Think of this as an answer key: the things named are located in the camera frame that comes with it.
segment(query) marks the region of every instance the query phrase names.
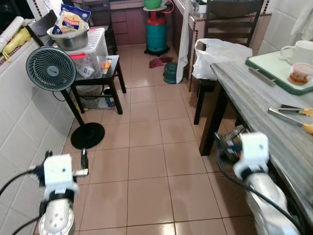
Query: yellow handle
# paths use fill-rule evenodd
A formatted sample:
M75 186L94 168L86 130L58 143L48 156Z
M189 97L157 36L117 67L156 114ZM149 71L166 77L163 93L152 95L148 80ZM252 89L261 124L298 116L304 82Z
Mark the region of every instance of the yellow handle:
M299 111L299 113L305 114L306 116L313 117L313 108L301 110Z
M306 130L308 133L313 135L313 125L312 124L303 124L302 128Z

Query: green cutting board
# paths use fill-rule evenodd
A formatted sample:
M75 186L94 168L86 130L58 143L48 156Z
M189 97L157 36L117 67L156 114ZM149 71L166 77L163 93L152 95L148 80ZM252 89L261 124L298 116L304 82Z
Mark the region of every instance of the green cutting board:
M313 91L313 80L305 85L296 85L289 81L291 65L280 55L280 51L249 57L246 65L257 69L290 94L302 95Z

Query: electric fan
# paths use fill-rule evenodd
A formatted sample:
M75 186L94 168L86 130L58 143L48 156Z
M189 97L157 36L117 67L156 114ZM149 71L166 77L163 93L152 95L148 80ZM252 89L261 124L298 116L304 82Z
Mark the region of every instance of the electric fan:
M55 47L41 47L34 50L26 62L29 78L38 87L51 92L60 91L74 113L80 127L72 134L70 141L75 148L91 148L103 139L105 130L99 123L84 123L72 99L67 93L76 77L72 59Z

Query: fan grille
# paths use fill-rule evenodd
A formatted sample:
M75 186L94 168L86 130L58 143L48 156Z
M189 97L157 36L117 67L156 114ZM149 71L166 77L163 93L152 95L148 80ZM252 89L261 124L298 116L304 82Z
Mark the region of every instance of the fan grille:
M76 77L72 59L55 47L41 47L33 51L27 59L26 71L37 86L54 92L70 87Z

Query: white mug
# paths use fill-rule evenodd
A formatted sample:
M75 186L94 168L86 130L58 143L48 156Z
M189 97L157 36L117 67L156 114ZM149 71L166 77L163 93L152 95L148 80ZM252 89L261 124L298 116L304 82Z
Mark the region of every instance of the white mug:
M291 49L291 53L286 53L287 49ZM313 42L298 41L294 46L286 46L280 50L280 54L288 58L288 63L308 63L313 65Z

